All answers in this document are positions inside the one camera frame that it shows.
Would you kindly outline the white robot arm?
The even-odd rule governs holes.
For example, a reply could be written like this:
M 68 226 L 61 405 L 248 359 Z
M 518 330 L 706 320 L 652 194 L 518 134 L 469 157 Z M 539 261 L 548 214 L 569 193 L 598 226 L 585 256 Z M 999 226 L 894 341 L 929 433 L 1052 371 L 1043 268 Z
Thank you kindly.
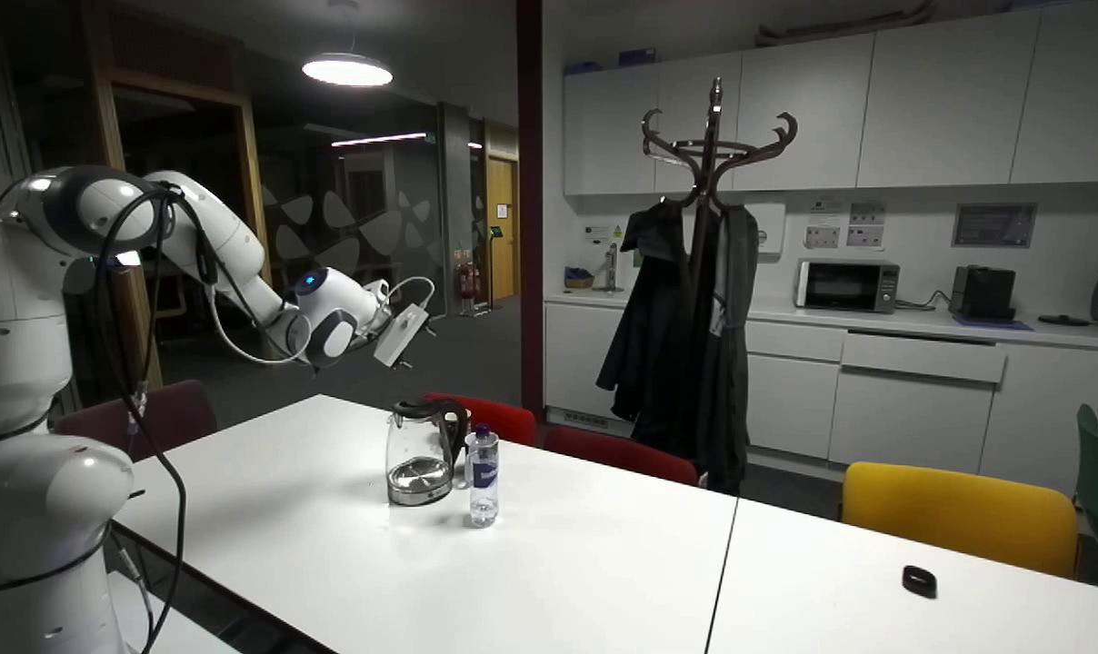
M 0 222 L 47 250 L 110 261 L 154 248 L 198 280 L 208 302 L 225 299 L 271 341 L 267 368 L 339 359 L 380 341 L 398 320 L 391 284 L 357 284 L 334 265 L 306 261 L 282 293 L 267 277 L 255 230 L 181 169 L 146 179 L 112 167 L 51 167 L 0 194 Z

